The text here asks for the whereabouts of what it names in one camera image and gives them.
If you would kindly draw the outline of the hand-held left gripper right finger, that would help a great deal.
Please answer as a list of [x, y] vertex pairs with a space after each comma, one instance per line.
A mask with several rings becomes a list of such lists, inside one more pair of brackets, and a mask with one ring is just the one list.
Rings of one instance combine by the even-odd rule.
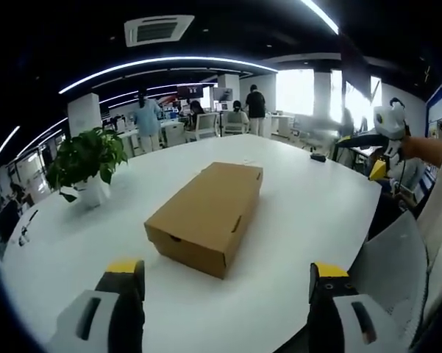
[[406, 352], [393, 319], [342, 268], [310, 264], [309, 352]]

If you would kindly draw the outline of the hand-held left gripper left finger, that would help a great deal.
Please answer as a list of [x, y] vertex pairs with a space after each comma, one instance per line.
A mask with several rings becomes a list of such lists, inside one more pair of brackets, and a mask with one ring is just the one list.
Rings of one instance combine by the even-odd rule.
[[57, 318], [53, 352], [142, 352], [145, 263], [111, 263]]

